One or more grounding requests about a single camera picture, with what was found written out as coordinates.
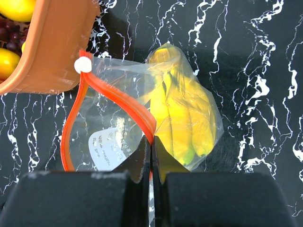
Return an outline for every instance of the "black marble surface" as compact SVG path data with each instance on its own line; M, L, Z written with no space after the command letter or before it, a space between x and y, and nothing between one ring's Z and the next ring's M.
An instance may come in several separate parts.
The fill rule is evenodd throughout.
M212 91L225 133L202 171L276 179L303 225L303 1L108 0L88 51L144 62L169 41ZM22 174L63 170L62 127L77 90L0 97L0 204Z

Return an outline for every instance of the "orange plastic bin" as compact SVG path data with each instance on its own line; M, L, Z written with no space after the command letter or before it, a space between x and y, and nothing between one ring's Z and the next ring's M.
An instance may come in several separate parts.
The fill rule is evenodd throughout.
M97 0L37 0L20 62L0 84L0 95L58 94L75 87L80 76L73 65L98 15Z

